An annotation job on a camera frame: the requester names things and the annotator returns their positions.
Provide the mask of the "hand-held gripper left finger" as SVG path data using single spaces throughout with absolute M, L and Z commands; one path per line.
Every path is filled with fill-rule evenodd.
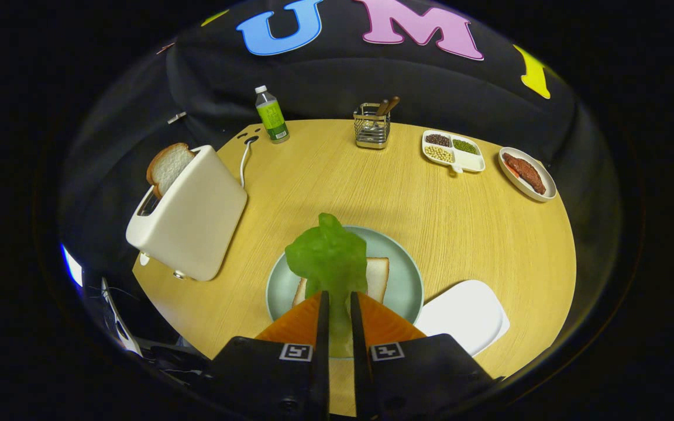
M 205 394 L 236 419 L 329 418 L 329 294 L 314 294 L 208 363 Z

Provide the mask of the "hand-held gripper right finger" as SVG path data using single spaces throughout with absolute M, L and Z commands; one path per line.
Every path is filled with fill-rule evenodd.
M 350 311 L 360 420 L 475 417 L 500 383 L 452 336 L 423 336 L 367 294 L 354 291 Z

